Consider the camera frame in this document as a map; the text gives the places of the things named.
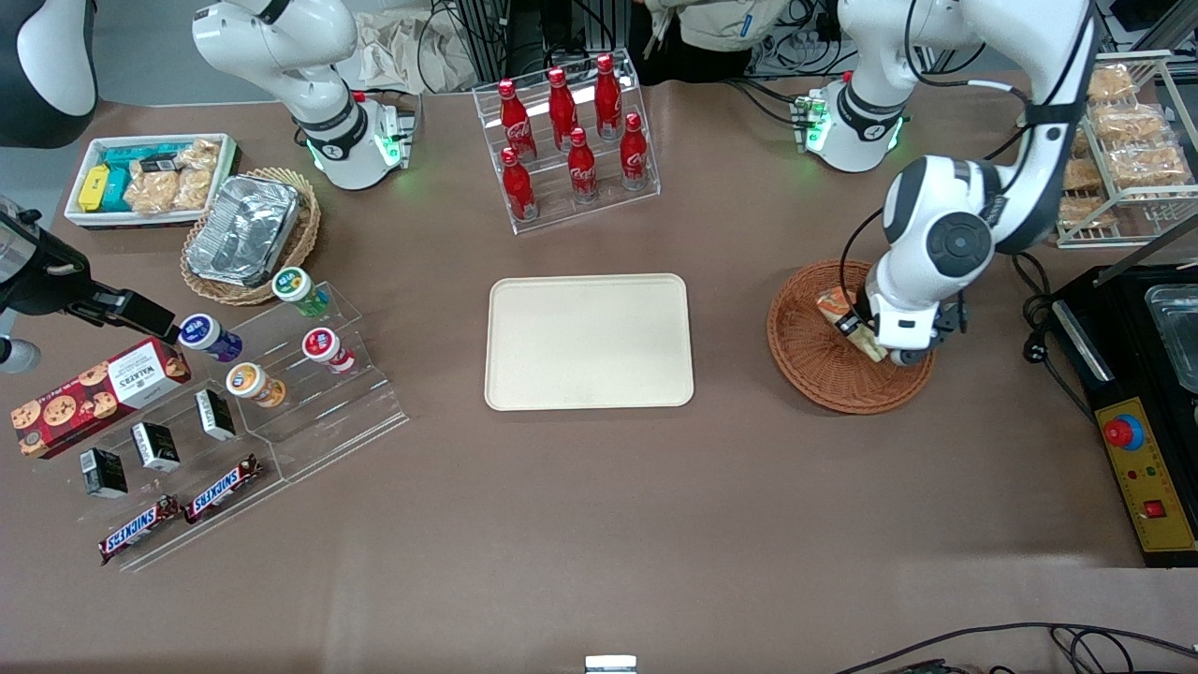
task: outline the table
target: table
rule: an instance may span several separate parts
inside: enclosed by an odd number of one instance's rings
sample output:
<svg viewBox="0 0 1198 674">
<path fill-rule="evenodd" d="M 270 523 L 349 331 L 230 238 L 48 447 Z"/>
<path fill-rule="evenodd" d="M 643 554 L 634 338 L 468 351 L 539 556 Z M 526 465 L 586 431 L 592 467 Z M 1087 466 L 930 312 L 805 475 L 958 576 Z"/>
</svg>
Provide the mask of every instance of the table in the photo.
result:
<svg viewBox="0 0 1198 674">
<path fill-rule="evenodd" d="M 794 91 L 811 81 L 791 83 Z M 141 573 L 99 569 L 61 485 L 0 453 L 0 657 L 11 672 L 831 672 L 939 632 L 1077 620 L 1193 643 L 1198 576 L 1138 569 L 1088 421 L 1024 364 L 1027 289 L 1005 260 L 970 330 L 904 408 L 848 418 L 776 371 L 766 312 L 797 267 L 835 256 L 910 159 L 981 156 L 1009 97 L 921 87 L 882 166 L 843 175 L 718 85 L 648 92 L 662 194 L 515 237 L 468 96 L 426 102 L 412 168 L 340 192 L 278 104 L 104 105 L 89 134 L 231 133 L 242 166 L 285 165 L 325 212 L 314 277 L 365 314 L 412 421 Z M 179 274 L 184 230 L 55 231 L 97 278 L 234 324 Z M 854 256 L 877 259 L 877 229 Z M 1040 249 L 1059 285 L 1114 255 Z M 696 393 L 683 408 L 501 414 L 483 401 L 488 292 L 515 275 L 674 272 L 689 287 Z M 135 339 L 22 318 L 42 346 L 24 402 Z M 69 456 L 58 460 L 74 470 Z M 1180 666 L 1137 650 L 1140 667 Z M 1040 632 L 930 654 L 1064 667 Z M 904 658 L 913 662 L 918 656 Z"/>
</svg>

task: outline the yellow control panel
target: yellow control panel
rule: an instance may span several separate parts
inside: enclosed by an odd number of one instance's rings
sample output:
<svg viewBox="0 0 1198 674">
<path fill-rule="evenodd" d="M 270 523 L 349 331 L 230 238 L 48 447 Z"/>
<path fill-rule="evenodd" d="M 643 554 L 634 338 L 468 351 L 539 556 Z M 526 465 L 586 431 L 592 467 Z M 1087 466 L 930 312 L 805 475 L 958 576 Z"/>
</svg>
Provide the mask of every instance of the yellow control panel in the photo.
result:
<svg viewBox="0 0 1198 674">
<path fill-rule="evenodd" d="M 1097 411 L 1094 417 L 1139 547 L 1156 553 L 1198 549 L 1139 399 Z"/>
</svg>

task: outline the acrylic bottle rack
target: acrylic bottle rack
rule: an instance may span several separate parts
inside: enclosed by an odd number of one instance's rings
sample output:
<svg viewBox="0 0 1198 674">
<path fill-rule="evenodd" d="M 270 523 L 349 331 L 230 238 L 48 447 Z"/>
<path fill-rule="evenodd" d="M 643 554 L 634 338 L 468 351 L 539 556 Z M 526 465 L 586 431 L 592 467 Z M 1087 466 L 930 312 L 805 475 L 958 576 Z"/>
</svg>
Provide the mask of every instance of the acrylic bottle rack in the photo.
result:
<svg viewBox="0 0 1198 674">
<path fill-rule="evenodd" d="M 628 57 L 628 51 L 623 49 L 613 51 L 612 60 L 616 81 L 619 83 L 623 114 L 636 111 L 641 115 L 641 128 L 648 144 L 648 156 L 645 160 L 649 176 L 648 184 L 637 192 L 624 188 L 621 182 L 623 176 L 619 160 L 621 139 L 604 140 L 595 130 L 594 92 L 598 71 L 594 59 L 583 59 L 559 66 L 565 71 L 567 86 L 574 96 L 579 126 L 587 129 L 587 141 L 595 156 L 599 196 L 589 204 L 580 204 L 574 200 L 567 154 L 558 152 L 553 146 L 553 127 L 549 120 L 549 71 L 514 77 L 512 81 L 516 85 L 516 96 L 528 110 L 528 122 L 532 125 L 533 139 L 537 142 L 537 159 L 525 163 L 525 168 L 528 169 L 532 177 L 537 206 L 540 208 L 539 215 L 532 221 L 520 221 L 512 215 L 508 196 L 503 190 L 503 163 L 500 159 L 500 152 L 508 145 L 508 139 L 503 123 L 500 121 L 501 101 L 497 85 L 486 84 L 473 89 L 474 107 L 478 109 L 478 119 L 483 123 L 483 134 L 486 138 L 486 148 L 491 154 L 491 168 L 498 178 L 500 194 L 514 232 L 524 233 L 564 219 L 661 193 L 657 156 L 653 152 L 653 135 L 649 133 L 649 119 L 645 109 L 645 98 L 641 96 L 641 85 L 636 79 L 636 69 Z"/>
<path fill-rule="evenodd" d="M 139 411 L 101 435 L 87 438 L 60 457 L 38 462 L 35 473 L 65 478 L 66 490 L 78 512 L 81 546 L 96 544 L 149 509 L 162 494 L 186 505 L 253 454 L 261 473 L 238 488 L 226 502 L 196 524 L 183 516 L 161 523 L 145 538 L 117 554 L 111 565 L 135 571 L 157 561 L 265 497 L 290 487 L 331 463 L 407 421 L 399 401 L 367 352 L 358 329 L 362 314 L 328 283 L 319 285 L 329 303 L 319 317 L 307 317 L 295 306 L 279 303 L 230 329 L 241 335 L 242 354 L 231 364 L 219 364 L 199 352 L 186 352 L 192 379 L 150 408 Z M 304 358 L 303 335 L 316 326 L 332 328 L 352 350 L 355 368 L 334 375 Z M 288 396 L 276 408 L 260 408 L 235 399 L 224 389 L 225 375 L 241 363 L 255 363 L 288 387 Z M 205 435 L 194 396 L 208 389 L 229 403 L 236 438 L 219 442 Z M 159 473 L 141 467 L 131 427 L 147 421 L 170 429 L 180 455 L 180 467 Z M 78 456 L 99 448 L 121 457 L 128 494 L 116 499 L 89 497 Z M 96 563 L 99 564 L 96 551 Z"/>
</svg>

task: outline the wicker basket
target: wicker basket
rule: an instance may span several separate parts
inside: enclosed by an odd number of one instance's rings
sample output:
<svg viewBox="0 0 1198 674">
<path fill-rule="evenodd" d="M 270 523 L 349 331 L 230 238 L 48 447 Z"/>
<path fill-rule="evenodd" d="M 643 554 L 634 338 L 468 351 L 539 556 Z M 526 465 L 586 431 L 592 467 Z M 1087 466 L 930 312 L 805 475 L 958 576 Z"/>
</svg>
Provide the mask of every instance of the wicker basket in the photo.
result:
<svg viewBox="0 0 1198 674">
<path fill-rule="evenodd" d="M 291 229 L 290 236 L 288 236 L 288 242 L 283 245 L 283 254 L 279 255 L 279 263 L 277 266 L 300 266 L 308 253 L 316 245 L 316 231 L 320 229 L 320 204 L 316 202 L 316 193 L 311 189 L 311 183 L 300 175 L 298 172 L 290 169 L 280 168 L 265 168 L 254 169 L 247 171 L 244 175 L 252 177 L 262 177 L 267 180 L 277 180 L 290 184 L 300 190 L 303 204 L 300 208 L 300 219 L 296 220 L 295 226 Z M 204 223 L 207 221 L 207 211 L 200 215 L 200 219 L 195 220 L 195 225 L 192 226 L 192 231 L 187 233 L 187 241 L 183 242 L 183 250 L 195 241 L 195 237 L 204 229 Z M 259 287 L 242 287 L 241 285 L 234 285 L 231 283 L 220 283 L 219 280 L 208 280 L 207 278 L 200 278 L 192 273 L 192 269 L 187 268 L 187 255 L 184 253 L 183 257 L 180 260 L 180 267 L 183 269 L 183 280 L 187 281 L 187 286 L 195 290 L 201 297 L 207 297 L 210 299 L 216 299 L 222 304 L 231 304 L 237 306 L 246 306 L 250 304 L 260 304 L 274 296 L 271 290 L 271 284 L 267 283 Z"/>
<path fill-rule="evenodd" d="M 816 298 L 840 283 L 839 260 L 824 260 L 794 272 L 769 306 L 766 334 L 782 375 L 816 403 L 848 414 L 893 411 L 915 397 L 928 382 L 936 354 L 912 368 L 889 359 L 873 363 L 841 335 L 816 306 Z M 870 265 L 849 260 L 846 284 L 865 281 Z"/>
</svg>

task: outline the red bottle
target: red bottle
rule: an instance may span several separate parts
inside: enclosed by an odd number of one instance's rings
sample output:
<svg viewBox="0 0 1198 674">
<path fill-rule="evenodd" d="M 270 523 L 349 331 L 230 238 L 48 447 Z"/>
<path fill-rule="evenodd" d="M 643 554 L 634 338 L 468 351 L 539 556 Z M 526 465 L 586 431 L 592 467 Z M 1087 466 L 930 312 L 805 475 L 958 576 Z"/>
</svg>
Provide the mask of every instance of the red bottle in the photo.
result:
<svg viewBox="0 0 1198 674">
<path fill-rule="evenodd" d="M 570 156 L 565 162 L 570 166 L 570 187 L 574 188 L 574 200 L 589 204 L 599 196 L 599 183 L 595 180 L 595 156 L 587 146 L 587 132 L 575 126 L 570 132 Z"/>
<path fill-rule="evenodd" d="M 512 147 L 504 147 L 500 152 L 500 158 L 503 159 L 503 190 L 508 193 L 512 214 L 520 221 L 537 219 L 540 211 L 537 208 L 537 198 L 532 193 L 532 178 L 528 177 L 528 169 L 520 165 L 520 154 Z"/>
<path fill-rule="evenodd" d="M 645 170 L 645 159 L 649 153 L 649 144 L 641 130 L 641 115 L 628 113 L 624 117 L 627 129 L 619 141 L 619 164 L 624 169 L 622 181 L 624 189 L 639 192 L 649 183 L 649 171 Z"/>
<path fill-rule="evenodd" d="M 595 127 L 599 138 L 615 140 L 621 132 L 619 83 L 616 81 L 611 54 L 599 54 L 599 81 L 595 83 Z"/>
<path fill-rule="evenodd" d="M 528 110 L 520 98 L 516 98 L 516 85 L 510 79 L 500 80 L 500 121 L 508 135 L 508 146 L 516 151 L 521 162 L 537 158 L 537 141 L 532 138 L 532 123 Z"/>
<path fill-rule="evenodd" d="M 549 68 L 549 121 L 553 125 L 553 145 L 558 152 L 570 148 L 570 129 L 579 126 L 574 96 L 565 86 L 565 71 Z"/>
</svg>

